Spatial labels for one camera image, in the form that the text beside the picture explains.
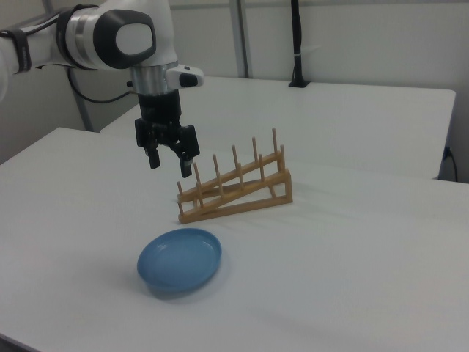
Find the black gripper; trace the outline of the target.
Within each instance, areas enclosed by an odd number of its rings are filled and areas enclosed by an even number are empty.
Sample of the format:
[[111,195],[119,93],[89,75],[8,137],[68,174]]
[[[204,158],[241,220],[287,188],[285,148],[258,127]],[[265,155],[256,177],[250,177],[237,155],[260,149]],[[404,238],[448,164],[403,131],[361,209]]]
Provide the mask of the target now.
[[182,178],[192,175],[191,164],[200,154],[193,125],[181,126],[178,91],[162,95],[138,95],[141,117],[135,120],[136,144],[148,156],[151,169],[160,166],[158,144],[170,145],[180,160]]

